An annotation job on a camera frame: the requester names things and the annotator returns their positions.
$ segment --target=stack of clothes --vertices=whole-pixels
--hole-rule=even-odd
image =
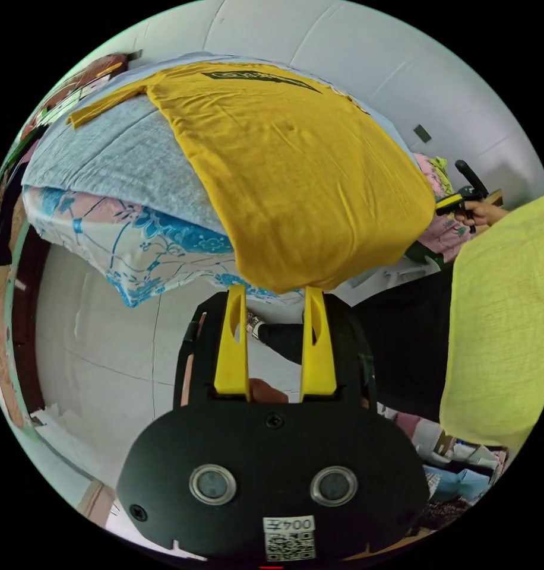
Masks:
[[[475,445],[445,434],[439,424],[378,405],[413,442],[423,461],[430,500],[409,536],[449,525],[494,485],[504,472],[508,450]]]

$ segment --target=qr code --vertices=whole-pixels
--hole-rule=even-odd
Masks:
[[[266,555],[270,562],[315,558],[314,533],[266,533]]]

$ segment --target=yellow t-shirt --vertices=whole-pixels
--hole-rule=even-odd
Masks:
[[[169,121],[254,286],[333,289],[397,262],[432,220],[426,177],[328,85],[273,65],[202,62],[121,87],[69,121],[78,128],[144,93]]]
[[[462,247],[449,344],[442,427],[519,449],[544,406],[544,197]]]

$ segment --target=sticker label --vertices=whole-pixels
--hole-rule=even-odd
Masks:
[[[289,562],[315,558],[315,523],[304,517],[265,517],[264,542],[269,562]]]

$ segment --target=human hand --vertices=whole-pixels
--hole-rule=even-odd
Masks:
[[[288,396],[280,390],[276,390],[267,382],[260,378],[251,378],[250,390],[252,399],[257,404],[287,404]],[[368,408],[369,402],[363,399],[363,407]]]
[[[466,226],[493,226],[508,213],[488,202],[469,201],[464,203],[464,208],[472,212],[473,219],[466,217],[462,212],[457,213],[455,218]]]

